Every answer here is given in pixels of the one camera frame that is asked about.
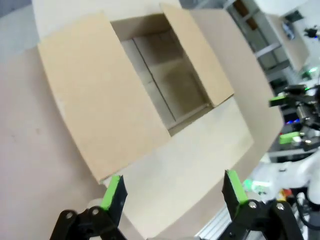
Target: green light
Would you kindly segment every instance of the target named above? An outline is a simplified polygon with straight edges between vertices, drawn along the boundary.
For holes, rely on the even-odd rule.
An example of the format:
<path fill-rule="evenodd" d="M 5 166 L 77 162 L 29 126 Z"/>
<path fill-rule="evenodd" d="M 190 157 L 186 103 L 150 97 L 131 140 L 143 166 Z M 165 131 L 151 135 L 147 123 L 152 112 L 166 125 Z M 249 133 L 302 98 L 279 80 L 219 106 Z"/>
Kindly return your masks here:
<path fill-rule="evenodd" d="M 313 67 L 313 68 L 311 68 L 308 72 L 309 72 L 309 73 L 313 73 L 313 72 L 317 71 L 317 69 L 318 69 L 317 67 Z"/>

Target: cardboard flap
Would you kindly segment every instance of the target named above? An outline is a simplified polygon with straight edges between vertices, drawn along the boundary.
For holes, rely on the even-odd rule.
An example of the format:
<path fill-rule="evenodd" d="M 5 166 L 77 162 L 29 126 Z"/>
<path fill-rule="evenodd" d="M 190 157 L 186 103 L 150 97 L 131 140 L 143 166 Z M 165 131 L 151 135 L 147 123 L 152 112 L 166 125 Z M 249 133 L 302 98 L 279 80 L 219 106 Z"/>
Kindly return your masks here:
<path fill-rule="evenodd" d="M 60 113 L 98 181 L 170 139 L 103 13 L 81 18 L 38 48 Z"/>
<path fill-rule="evenodd" d="M 161 8 L 189 57 L 215 107 L 229 98 L 233 88 L 216 55 L 188 10 L 162 3 Z"/>

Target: green tape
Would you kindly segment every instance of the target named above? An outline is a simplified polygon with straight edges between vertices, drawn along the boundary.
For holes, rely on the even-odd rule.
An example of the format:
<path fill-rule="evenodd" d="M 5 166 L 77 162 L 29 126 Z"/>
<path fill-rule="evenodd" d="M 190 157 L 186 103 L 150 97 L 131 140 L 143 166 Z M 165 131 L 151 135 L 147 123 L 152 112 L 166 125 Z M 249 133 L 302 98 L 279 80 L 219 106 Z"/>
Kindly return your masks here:
<path fill-rule="evenodd" d="M 100 205 L 102 209 L 108 210 L 110 208 L 115 192 L 117 190 L 119 181 L 120 181 L 120 176 L 113 176 L 111 178 L 110 184 L 106 189 L 102 203 Z"/>
<path fill-rule="evenodd" d="M 237 172 L 235 170 L 228 170 L 227 173 L 231 181 L 236 199 L 238 200 L 240 205 L 244 204 L 248 201 L 248 197 L 244 188 L 242 187 L 242 183 L 240 182 Z"/>
<path fill-rule="evenodd" d="M 275 101 L 275 100 L 280 100 L 280 99 L 284 99 L 285 96 L 275 96 L 273 98 L 270 99 L 270 101 Z"/>
<path fill-rule="evenodd" d="M 282 134 L 279 136 L 279 144 L 289 144 L 293 141 L 294 137 L 299 137 L 300 132 L 294 131 L 287 134 Z"/>

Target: bolt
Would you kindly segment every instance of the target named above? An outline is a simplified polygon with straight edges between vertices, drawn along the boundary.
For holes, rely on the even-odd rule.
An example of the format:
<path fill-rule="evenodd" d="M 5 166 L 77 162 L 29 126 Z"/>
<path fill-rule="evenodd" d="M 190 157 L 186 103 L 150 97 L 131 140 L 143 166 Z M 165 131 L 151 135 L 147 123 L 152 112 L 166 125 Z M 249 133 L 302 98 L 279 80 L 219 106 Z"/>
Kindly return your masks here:
<path fill-rule="evenodd" d="M 283 206 L 282 203 L 277 203 L 276 204 L 276 208 L 279 209 L 279 210 L 285 210 L 285 206 Z"/>
<path fill-rule="evenodd" d="M 99 213 L 99 210 L 98 210 L 98 209 L 93 209 L 92 215 L 97 215 L 98 213 Z"/>
<path fill-rule="evenodd" d="M 66 219 L 70 219 L 72 217 L 72 212 L 68 212 L 68 214 L 66 215 Z"/>
<path fill-rule="evenodd" d="M 256 209 L 257 208 L 257 204 L 254 201 L 249 202 L 249 207 L 252 209 Z"/>

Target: screw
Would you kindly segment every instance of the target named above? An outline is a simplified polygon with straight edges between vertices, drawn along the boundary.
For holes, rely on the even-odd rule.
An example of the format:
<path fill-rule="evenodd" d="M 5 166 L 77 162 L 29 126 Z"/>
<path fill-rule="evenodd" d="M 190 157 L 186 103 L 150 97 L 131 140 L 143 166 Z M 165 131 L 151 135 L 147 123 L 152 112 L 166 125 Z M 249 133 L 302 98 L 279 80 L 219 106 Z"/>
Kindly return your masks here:
<path fill-rule="evenodd" d="M 285 206 L 283 206 L 282 203 L 277 203 L 276 204 L 276 208 L 279 209 L 279 210 L 285 210 Z"/>
<path fill-rule="evenodd" d="M 257 208 L 257 204 L 254 201 L 249 202 L 249 207 L 252 209 L 256 209 Z"/>
<path fill-rule="evenodd" d="M 66 215 L 66 219 L 70 219 L 72 217 L 72 212 L 68 212 L 68 214 Z"/>
<path fill-rule="evenodd" d="M 98 210 L 98 209 L 93 209 L 92 215 L 97 215 L 98 213 L 99 213 L 99 210 Z"/>

